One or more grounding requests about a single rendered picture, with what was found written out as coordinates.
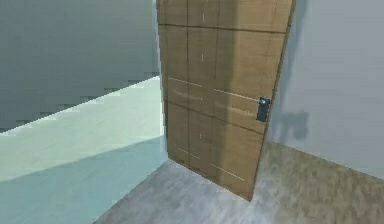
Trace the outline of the brown wooden room door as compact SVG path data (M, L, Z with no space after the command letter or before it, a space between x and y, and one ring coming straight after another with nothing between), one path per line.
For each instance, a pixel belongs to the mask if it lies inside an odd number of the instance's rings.
M168 156L250 200L296 0L154 1Z

